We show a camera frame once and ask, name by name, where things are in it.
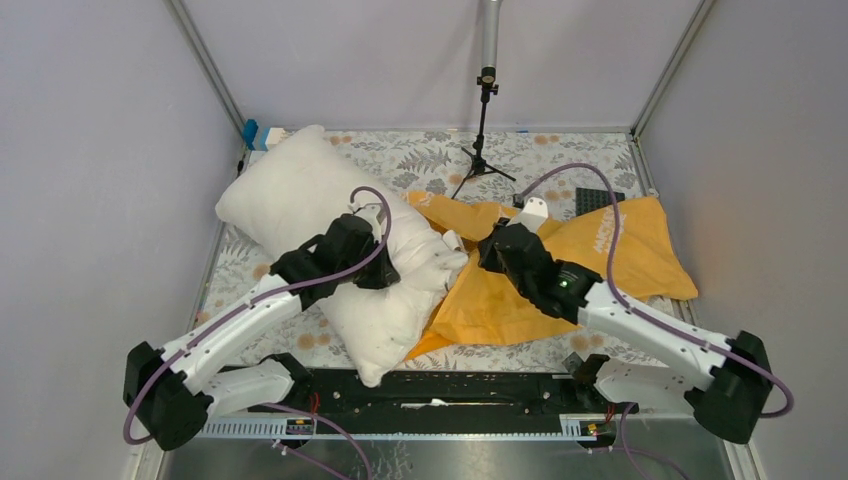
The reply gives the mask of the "white pillow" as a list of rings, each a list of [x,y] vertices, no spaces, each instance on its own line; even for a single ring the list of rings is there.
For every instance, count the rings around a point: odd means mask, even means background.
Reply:
[[[223,193],[216,214],[281,260],[295,284],[364,266],[301,290],[374,388],[422,337],[468,256],[405,200],[344,158],[324,127],[304,127]]]

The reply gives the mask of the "orange pillowcase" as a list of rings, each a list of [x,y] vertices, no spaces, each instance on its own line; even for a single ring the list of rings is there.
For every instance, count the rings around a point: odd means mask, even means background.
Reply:
[[[437,232],[456,232],[470,250],[468,265],[431,314],[409,359],[452,344],[512,345],[575,331],[574,325],[538,311],[504,275],[478,266],[478,243],[516,209],[494,202],[469,205],[424,191],[404,198]],[[699,294],[673,251],[666,214],[653,197],[625,200],[568,221],[548,219],[538,235],[554,258],[599,274],[605,274],[612,258],[617,288],[639,300],[687,301]]]

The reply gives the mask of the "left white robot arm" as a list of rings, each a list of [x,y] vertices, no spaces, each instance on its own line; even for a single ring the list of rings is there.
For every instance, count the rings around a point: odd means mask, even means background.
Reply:
[[[123,436],[165,451],[207,422],[255,405],[296,411],[309,401],[312,374],[290,354],[253,367],[226,363],[275,322],[299,315],[345,283],[378,290],[400,279],[387,250],[392,219],[368,205],[334,219],[327,231],[282,254],[247,294],[207,323],[160,348],[143,341],[127,355]]]

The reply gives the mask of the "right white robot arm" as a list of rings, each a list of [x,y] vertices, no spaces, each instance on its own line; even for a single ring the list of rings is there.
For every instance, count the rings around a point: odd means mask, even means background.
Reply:
[[[619,361],[590,360],[573,386],[583,410],[597,412],[610,401],[658,406],[692,414],[725,441],[749,442],[774,385],[758,336],[727,337],[615,296],[598,273],[554,259],[520,223],[501,220],[478,251],[480,267],[505,275],[544,315],[614,336],[662,362],[628,369]]]

